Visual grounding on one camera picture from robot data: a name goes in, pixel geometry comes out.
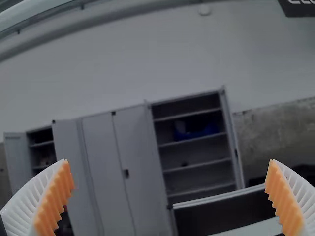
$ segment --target blue object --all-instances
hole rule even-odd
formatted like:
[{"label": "blue object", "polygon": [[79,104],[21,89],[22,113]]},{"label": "blue object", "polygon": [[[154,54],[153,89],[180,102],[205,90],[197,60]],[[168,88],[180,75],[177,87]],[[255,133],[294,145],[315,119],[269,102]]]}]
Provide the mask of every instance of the blue object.
[{"label": "blue object", "polygon": [[207,136],[211,134],[216,134],[219,133],[219,128],[215,123],[208,123],[206,126],[199,130],[199,131],[186,131],[186,132],[181,132],[176,125],[174,126],[174,140],[175,141],[181,141],[181,140],[188,140],[188,139],[194,139],[194,138],[199,138],[202,136]]}]

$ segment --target gray wall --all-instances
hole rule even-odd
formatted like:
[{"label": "gray wall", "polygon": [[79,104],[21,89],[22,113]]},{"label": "gray wall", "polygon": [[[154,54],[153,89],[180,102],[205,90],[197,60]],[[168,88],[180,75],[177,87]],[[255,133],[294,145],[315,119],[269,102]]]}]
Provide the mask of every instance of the gray wall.
[{"label": "gray wall", "polygon": [[[0,133],[223,84],[234,112],[313,96],[315,18],[289,19],[277,0],[209,6],[206,17],[191,5],[91,27],[3,61]],[[1,42],[0,55],[33,38],[53,38],[82,15],[101,15],[99,9],[22,30]]]},{"label": "gray wall", "polygon": [[245,180],[266,174],[269,159],[315,165],[315,97],[234,113]]},{"label": "gray wall", "polygon": [[11,188],[6,167],[6,158],[3,143],[0,143],[0,209],[11,198]]}]

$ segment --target orange ridged pad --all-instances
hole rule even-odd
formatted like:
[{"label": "orange ridged pad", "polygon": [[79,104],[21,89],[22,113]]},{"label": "orange ridged pad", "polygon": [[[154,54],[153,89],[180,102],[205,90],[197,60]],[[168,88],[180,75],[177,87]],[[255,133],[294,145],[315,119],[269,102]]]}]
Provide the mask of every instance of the orange ridged pad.
[{"label": "orange ridged pad", "polygon": [[274,160],[270,160],[265,180],[265,193],[269,194],[272,207],[282,224],[282,232],[286,236],[301,234],[304,223],[302,210],[295,199],[292,189]]},{"label": "orange ridged pad", "polygon": [[54,236],[61,220],[60,213],[64,212],[63,205],[67,204],[70,191],[74,189],[74,182],[68,161],[64,161],[51,180],[41,205],[35,216],[35,228],[38,236]]}]

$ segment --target black sign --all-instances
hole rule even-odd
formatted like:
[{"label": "black sign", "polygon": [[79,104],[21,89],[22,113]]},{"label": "black sign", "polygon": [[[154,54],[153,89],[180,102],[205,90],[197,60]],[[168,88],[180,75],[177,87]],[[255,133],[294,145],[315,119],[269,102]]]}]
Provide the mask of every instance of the black sign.
[{"label": "black sign", "polygon": [[278,0],[287,17],[314,17],[315,0]]}]

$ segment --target cabinet shelf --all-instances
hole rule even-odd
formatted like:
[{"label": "cabinet shelf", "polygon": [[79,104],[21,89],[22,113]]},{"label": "cabinet shelf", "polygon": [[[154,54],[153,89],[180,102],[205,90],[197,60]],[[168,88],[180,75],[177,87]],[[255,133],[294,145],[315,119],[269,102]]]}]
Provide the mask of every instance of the cabinet shelf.
[{"label": "cabinet shelf", "polygon": [[51,166],[51,165],[39,165],[39,166],[33,166],[32,168],[33,168],[33,170],[44,170],[49,166]]},{"label": "cabinet shelf", "polygon": [[206,110],[197,111],[197,112],[188,112],[188,113],[183,113],[183,114],[168,116],[168,117],[163,117],[163,118],[157,118],[157,119],[154,119],[154,122],[163,122],[163,121],[185,118],[185,117],[191,117],[191,116],[207,114],[207,113],[212,113],[212,112],[218,112],[218,111],[221,111],[221,107],[206,109]]},{"label": "cabinet shelf", "polygon": [[184,143],[196,142],[196,141],[204,140],[204,139],[211,139],[211,138],[215,138],[215,137],[219,137],[219,136],[223,136],[223,135],[226,135],[226,132],[220,132],[220,133],[216,133],[216,134],[206,135],[206,136],[202,136],[202,137],[194,138],[194,139],[187,139],[187,140],[182,140],[182,141],[169,142],[169,143],[166,143],[166,144],[160,144],[158,147],[159,148],[165,148],[165,147],[179,145],[179,144],[184,144]]},{"label": "cabinet shelf", "polygon": [[209,186],[209,187],[200,187],[200,188],[196,188],[196,189],[192,189],[192,190],[170,193],[170,194],[167,194],[167,196],[168,196],[168,198],[181,197],[181,196],[190,195],[190,194],[196,194],[196,193],[202,193],[202,192],[217,190],[217,189],[221,189],[221,188],[227,188],[227,187],[231,187],[234,185],[235,185],[235,181],[231,181],[228,183],[216,184],[216,185]]},{"label": "cabinet shelf", "polygon": [[26,131],[26,134],[36,134],[36,133],[39,133],[42,131],[50,131],[51,129],[52,129],[51,125],[47,125],[44,127],[40,127],[37,129],[32,129],[32,130]]},{"label": "cabinet shelf", "polygon": [[200,168],[200,167],[216,165],[216,164],[227,162],[227,161],[231,161],[231,158],[228,157],[228,158],[224,158],[224,159],[213,160],[213,161],[193,164],[193,165],[189,165],[189,166],[171,168],[171,169],[164,170],[163,173],[169,174],[169,173],[178,172],[178,171],[185,171],[185,170],[190,170],[190,169],[195,169],[195,168]]},{"label": "cabinet shelf", "polygon": [[38,144],[31,144],[30,148],[38,148],[38,147],[52,145],[52,144],[54,144],[54,140],[49,140],[49,141],[45,141],[45,142],[38,143]]}]

